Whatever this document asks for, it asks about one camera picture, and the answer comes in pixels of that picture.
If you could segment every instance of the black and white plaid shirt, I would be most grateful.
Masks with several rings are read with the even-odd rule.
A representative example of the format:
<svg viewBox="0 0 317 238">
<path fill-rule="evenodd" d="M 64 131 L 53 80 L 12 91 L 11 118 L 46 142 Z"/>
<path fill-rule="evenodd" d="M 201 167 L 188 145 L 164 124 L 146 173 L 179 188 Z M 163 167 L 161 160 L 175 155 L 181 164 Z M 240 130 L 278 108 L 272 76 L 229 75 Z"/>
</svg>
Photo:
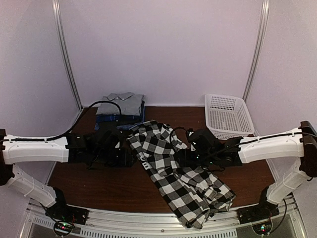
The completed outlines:
<svg viewBox="0 0 317 238">
<path fill-rule="evenodd" d="M 167 124 L 148 121 L 132 128 L 127 141 L 178 219 L 201 229 L 209 216 L 228 211 L 236 195 L 202 167 L 180 168 L 172 147 L 187 146 L 175 133 L 170 142 L 172 131 Z"/>
</svg>

